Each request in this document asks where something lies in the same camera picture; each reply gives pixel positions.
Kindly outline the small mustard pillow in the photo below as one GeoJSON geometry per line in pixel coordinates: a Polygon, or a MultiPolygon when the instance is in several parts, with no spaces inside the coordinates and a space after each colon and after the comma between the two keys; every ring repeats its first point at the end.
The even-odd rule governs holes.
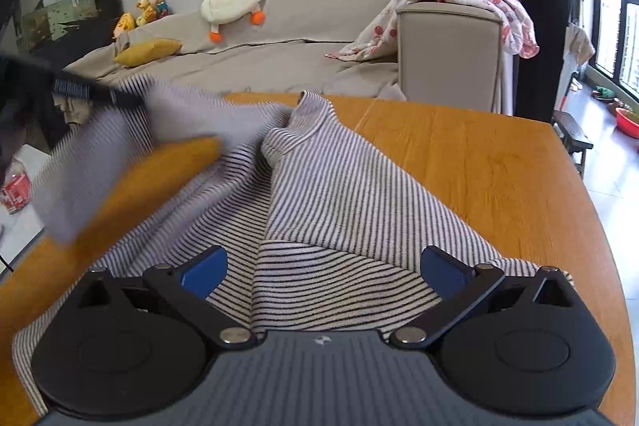
{"type": "Polygon", "coordinates": [[[129,46],[115,57],[115,62],[123,67],[133,68],[151,61],[178,53],[182,43],[172,39],[149,39],[129,46]]]}

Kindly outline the small wooden stool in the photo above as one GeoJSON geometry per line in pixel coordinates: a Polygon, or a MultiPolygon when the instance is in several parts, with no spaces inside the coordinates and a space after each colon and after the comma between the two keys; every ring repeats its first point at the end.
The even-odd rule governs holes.
{"type": "Polygon", "coordinates": [[[587,153],[592,150],[593,142],[573,116],[565,111],[554,110],[551,124],[566,152],[573,159],[579,176],[584,177],[587,153]]]}

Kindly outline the grey covered sofa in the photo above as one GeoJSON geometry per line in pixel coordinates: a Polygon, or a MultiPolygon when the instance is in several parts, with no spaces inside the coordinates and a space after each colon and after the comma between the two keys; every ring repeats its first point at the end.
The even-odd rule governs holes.
{"type": "Polygon", "coordinates": [[[328,56],[354,41],[389,1],[265,0],[262,25],[242,17],[223,27],[219,44],[209,40],[198,12],[169,15],[67,68],[106,84],[146,73],[220,93],[312,91],[512,112],[500,25],[493,17],[435,15],[416,6],[400,15],[397,52],[362,63],[328,56]],[[133,68],[115,62],[129,46],[157,38],[178,40],[182,48],[133,68]]]}

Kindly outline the pink floral blanket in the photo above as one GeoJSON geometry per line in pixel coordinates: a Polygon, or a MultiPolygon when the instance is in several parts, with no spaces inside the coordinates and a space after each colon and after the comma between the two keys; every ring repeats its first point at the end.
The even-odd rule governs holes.
{"type": "Polygon", "coordinates": [[[390,0],[353,42],[328,56],[360,63],[397,52],[400,15],[416,6],[435,15],[493,17],[500,25],[499,41],[507,54],[532,58],[540,52],[532,18],[519,0],[390,0]]]}

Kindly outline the beige striped knit sweater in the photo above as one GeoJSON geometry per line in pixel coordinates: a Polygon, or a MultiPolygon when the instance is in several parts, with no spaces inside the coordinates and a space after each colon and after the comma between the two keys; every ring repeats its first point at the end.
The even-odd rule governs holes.
{"type": "Polygon", "coordinates": [[[537,270],[500,254],[324,97],[237,105],[148,75],[125,90],[143,106],[94,110],[32,186],[54,257],[77,251],[139,276],[221,246],[228,273],[210,302],[259,333],[393,331],[437,303],[420,273],[428,246],[510,276],[537,270]]]}

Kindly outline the small plush toys group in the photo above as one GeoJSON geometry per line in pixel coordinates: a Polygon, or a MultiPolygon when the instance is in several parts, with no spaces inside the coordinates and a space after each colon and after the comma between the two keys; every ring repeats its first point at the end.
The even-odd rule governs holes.
{"type": "Polygon", "coordinates": [[[137,0],[137,9],[140,11],[137,16],[123,13],[119,17],[113,31],[113,39],[117,39],[120,35],[137,27],[156,22],[169,14],[166,0],[137,0]]]}

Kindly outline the red plastic basin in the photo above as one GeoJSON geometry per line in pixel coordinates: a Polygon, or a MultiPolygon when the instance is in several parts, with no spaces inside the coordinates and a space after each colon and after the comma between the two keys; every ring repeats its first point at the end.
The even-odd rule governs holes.
{"type": "Polygon", "coordinates": [[[627,136],[639,139],[639,119],[637,113],[617,107],[615,109],[616,126],[627,136]]]}

